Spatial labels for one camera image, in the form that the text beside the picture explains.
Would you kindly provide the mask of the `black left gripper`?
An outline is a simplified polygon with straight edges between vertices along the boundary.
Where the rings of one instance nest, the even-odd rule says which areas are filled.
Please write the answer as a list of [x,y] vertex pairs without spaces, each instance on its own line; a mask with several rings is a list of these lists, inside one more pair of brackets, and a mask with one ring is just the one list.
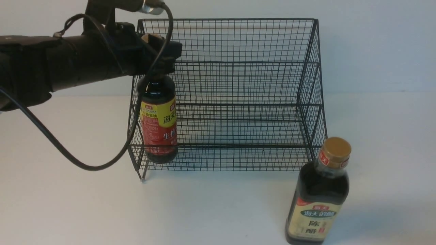
[[[131,23],[84,22],[81,43],[81,76],[123,77],[138,76],[149,72],[153,76],[175,72],[175,58],[182,55],[183,45],[170,40],[163,50],[163,57],[151,60],[151,52]],[[147,34],[146,43],[159,52],[165,38]]]

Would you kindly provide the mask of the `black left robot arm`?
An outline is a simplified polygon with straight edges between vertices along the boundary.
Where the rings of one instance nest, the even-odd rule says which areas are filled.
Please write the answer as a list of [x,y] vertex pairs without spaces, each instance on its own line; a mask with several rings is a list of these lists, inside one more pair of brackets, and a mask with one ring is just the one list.
[[157,34],[141,35],[130,23],[89,28],[79,36],[2,36],[1,88],[26,107],[47,102],[52,93],[124,76],[148,76],[138,83],[148,104],[173,104],[169,74],[183,45]]

